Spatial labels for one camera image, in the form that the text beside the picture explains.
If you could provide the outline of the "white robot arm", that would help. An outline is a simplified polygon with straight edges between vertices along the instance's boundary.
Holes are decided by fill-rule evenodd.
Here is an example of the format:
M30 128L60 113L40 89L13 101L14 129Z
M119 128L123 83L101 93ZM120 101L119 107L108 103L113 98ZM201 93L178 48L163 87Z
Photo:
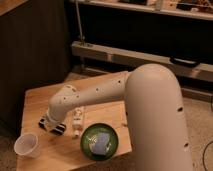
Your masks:
M54 129L76 107L119 100L125 104L136 171L193 171L180 85L159 64L83 90L64 86L49 101L45 128Z

